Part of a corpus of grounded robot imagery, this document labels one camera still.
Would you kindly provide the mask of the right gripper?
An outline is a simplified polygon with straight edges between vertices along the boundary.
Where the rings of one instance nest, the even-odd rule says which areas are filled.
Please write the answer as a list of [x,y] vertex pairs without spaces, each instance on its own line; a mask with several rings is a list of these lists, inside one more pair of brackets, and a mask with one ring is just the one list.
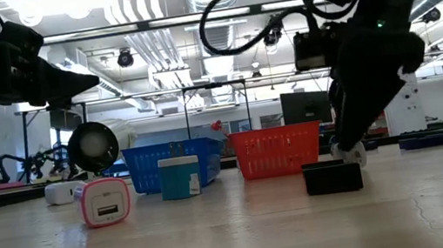
[[411,31],[328,23],[325,40],[336,141],[351,150],[423,63],[424,41]]

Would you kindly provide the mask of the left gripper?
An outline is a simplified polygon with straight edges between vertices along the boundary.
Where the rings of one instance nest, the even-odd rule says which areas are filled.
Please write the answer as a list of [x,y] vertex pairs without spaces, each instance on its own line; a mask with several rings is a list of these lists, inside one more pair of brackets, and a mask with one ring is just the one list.
[[98,76],[61,70],[39,58],[42,45],[43,38],[32,28],[11,21],[3,23],[0,31],[0,104],[26,101],[47,102],[48,109],[67,107],[72,105],[73,97],[99,84]]

